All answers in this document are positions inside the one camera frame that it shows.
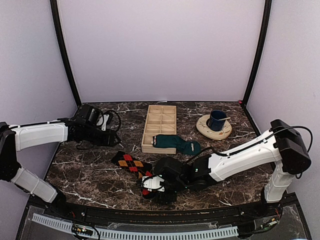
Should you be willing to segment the black red yellow argyle sock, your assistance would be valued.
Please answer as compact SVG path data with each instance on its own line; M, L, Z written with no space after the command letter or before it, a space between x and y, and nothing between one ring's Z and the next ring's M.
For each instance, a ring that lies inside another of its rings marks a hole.
M155 191L148 191L145 187L142 187L143 177L153 176L152 164L138 160L123 151L118 151L110 161L126 172L135 175L136 183L140 187L143 198L151 200L156 196Z

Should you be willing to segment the dark green sock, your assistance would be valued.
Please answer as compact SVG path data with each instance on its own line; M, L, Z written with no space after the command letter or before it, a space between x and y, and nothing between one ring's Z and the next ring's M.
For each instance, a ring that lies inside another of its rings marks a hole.
M202 148L197 141L187 141L174 134L158 134L152 137L152 145L155 148L167 149L174 148L178 152L195 156Z

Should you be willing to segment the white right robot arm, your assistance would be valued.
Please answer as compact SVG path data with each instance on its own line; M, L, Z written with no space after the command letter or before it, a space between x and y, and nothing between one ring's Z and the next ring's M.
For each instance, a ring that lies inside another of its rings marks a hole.
M192 164L172 157L161 158L153 169L154 176L145 178L142 186L161 193L184 190L200 191L254 167L274 163L275 169L262 190L262 201L255 205L255 213L266 217L282 199L293 178L311 166L309 148L305 146L298 126L290 126L280 119L255 139L225 152L191 158Z

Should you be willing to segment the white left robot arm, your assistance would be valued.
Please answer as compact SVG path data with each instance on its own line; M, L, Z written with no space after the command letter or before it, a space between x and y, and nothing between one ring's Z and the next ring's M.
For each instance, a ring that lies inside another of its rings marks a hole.
M98 147L114 147L121 142L118 131L121 118L114 110L102 111L82 105L70 118L58 118L30 124L0 124L0 179L42 201L60 218L71 213L66 196L55 186L28 170L18 161L18 154L46 145L88 142Z

